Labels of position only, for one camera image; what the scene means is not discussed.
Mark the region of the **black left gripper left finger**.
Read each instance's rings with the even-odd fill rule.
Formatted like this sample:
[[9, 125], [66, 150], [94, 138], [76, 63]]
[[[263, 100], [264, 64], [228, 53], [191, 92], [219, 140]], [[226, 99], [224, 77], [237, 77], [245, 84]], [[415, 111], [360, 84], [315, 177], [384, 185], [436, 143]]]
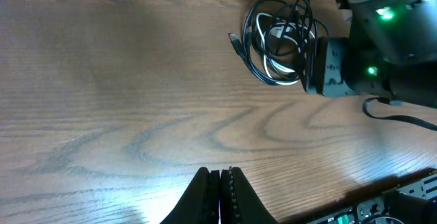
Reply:
[[161, 224], [218, 224], [220, 171], [201, 167]]

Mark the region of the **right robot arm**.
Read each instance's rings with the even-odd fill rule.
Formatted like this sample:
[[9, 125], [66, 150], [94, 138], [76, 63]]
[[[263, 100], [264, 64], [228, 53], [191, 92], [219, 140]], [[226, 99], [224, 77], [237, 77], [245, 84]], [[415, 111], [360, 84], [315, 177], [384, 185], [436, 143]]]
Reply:
[[350, 13], [346, 38], [332, 38], [311, 0], [257, 0], [229, 39], [246, 67], [271, 85], [309, 94], [365, 96], [394, 106], [436, 106], [436, 0], [335, 0]]

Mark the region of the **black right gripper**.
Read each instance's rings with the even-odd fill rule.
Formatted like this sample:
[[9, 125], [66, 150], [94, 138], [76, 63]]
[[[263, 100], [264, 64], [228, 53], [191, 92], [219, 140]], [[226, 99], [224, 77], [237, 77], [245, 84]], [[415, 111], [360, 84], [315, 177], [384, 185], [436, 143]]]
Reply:
[[302, 70], [302, 86], [308, 94], [325, 97], [357, 96], [343, 77], [343, 63], [350, 55], [348, 38], [311, 39]]

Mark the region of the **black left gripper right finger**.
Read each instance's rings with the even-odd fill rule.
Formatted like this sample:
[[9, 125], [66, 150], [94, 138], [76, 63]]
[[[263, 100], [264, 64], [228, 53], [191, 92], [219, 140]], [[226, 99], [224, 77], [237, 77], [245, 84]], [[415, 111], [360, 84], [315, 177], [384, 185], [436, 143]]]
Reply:
[[278, 224], [239, 167], [221, 173], [220, 214], [222, 224]]

